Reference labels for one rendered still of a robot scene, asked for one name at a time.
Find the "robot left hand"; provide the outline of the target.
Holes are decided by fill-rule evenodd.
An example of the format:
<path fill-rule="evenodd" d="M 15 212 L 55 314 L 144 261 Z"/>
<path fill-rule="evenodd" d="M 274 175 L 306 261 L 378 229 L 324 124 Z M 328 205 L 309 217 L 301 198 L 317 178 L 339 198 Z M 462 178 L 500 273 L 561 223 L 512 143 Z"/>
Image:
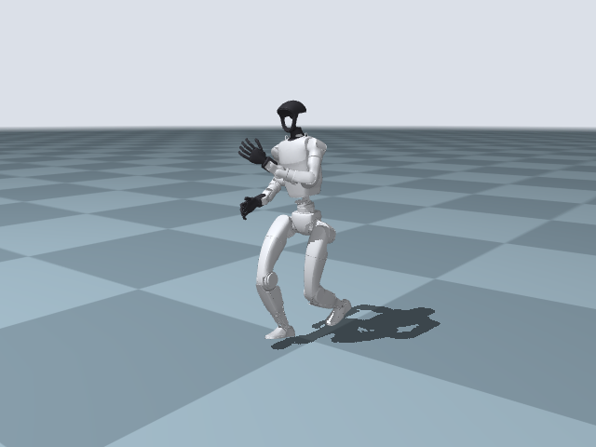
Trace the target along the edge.
<path fill-rule="evenodd" d="M 246 142 L 249 144 L 249 146 L 253 149 L 250 149 L 249 146 L 247 146 L 244 142 L 241 142 L 242 145 L 248 149 L 251 153 L 249 153 L 248 151 L 246 151 L 244 148 L 242 148 L 241 146 L 239 146 L 240 150 L 242 152 L 244 152 L 245 154 L 247 154 L 248 156 L 245 156 L 244 154 L 242 154 L 240 151 L 238 151 L 238 153 L 248 159 L 251 163 L 254 164 L 262 164 L 262 168 L 265 169 L 265 166 L 267 165 L 267 163 L 269 161 L 273 162 L 274 164 L 278 164 L 274 159 L 272 159 L 271 157 L 266 157 L 265 152 L 263 151 L 263 148 L 260 144 L 260 142 L 258 141 L 258 139 L 255 139 L 256 143 L 258 144 L 258 147 L 255 147 L 247 138 L 245 139 Z M 268 171 L 267 169 L 265 169 L 266 171 Z M 268 171 L 269 172 L 269 171 Z"/>

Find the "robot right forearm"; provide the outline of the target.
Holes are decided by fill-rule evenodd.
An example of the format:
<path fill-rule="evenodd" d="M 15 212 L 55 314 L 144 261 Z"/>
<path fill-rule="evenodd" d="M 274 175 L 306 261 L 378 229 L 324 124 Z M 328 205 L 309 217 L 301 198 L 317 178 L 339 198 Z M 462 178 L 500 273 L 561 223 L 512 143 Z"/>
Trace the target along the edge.
<path fill-rule="evenodd" d="M 261 198 L 262 205 L 266 205 L 268 202 L 272 201 L 274 196 L 281 190 L 279 182 L 274 181 L 274 178 L 269 186 L 262 192 L 262 194 L 265 194 L 265 196 Z"/>

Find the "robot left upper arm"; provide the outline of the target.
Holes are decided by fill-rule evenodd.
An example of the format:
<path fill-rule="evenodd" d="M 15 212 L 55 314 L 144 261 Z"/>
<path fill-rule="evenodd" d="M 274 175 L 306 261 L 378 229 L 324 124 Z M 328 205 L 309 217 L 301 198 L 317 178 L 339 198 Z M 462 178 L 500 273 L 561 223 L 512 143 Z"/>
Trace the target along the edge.
<path fill-rule="evenodd" d="M 309 189 L 315 186 L 318 182 L 321 161 L 326 152 L 327 145 L 316 138 L 311 138 L 308 140 L 306 149 L 309 152 L 307 161 L 309 172 L 312 172 L 316 178 L 313 183 L 301 183 L 303 188 Z"/>

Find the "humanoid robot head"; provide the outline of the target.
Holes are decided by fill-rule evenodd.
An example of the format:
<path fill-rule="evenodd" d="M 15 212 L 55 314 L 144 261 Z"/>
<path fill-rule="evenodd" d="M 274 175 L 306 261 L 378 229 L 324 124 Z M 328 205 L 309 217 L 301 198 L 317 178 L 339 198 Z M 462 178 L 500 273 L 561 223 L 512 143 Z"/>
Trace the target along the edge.
<path fill-rule="evenodd" d="M 297 121 L 298 114 L 306 112 L 305 106 L 301 102 L 298 102 L 298 101 L 284 102 L 282 105 L 280 105 L 278 107 L 277 112 L 278 112 L 278 115 L 280 116 L 281 125 L 282 125 L 283 129 L 286 132 L 291 133 L 291 137 L 288 139 L 288 141 L 293 141 L 298 138 L 301 138 L 301 137 L 296 137 L 297 134 L 305 135 L 302 132 L 301 127 L 296 127 L 296 121 Z M 292 119 L 290 128 L 287 128 L 285 125 L 285 117 L 286 116 L 289 116 Z"/>

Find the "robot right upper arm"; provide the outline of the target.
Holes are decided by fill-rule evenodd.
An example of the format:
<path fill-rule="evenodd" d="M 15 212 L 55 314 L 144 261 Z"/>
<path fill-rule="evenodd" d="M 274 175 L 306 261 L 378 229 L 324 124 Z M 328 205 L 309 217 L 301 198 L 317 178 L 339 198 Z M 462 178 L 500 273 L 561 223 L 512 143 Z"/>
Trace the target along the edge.
<path fill-rule="evenodd" d="M 273 148 L 271 149 L 271 154 L 272 154 L 272 156 L 273 156 L 274 160 L 275 160 L 275 161 L 278 163 L 278 165 L 280 165 L 280 164 L 279 164 L 279 158 L 278 158 L 278 145 L 276 145 L 275 147 L 273 147 Z M 275 178 L 274 178 L 274 181 L 276 181 L 276 182 L 279 182 L 279 184 L 280 184 L 281 186 L 285 186 L 285 184 L 284 184 L 284 181 L 283 181 L 283 179 L 282 179 L 282 178 L 281 178 L 281 179 L 277 179 L 277 178 L 275 177 Z"/>

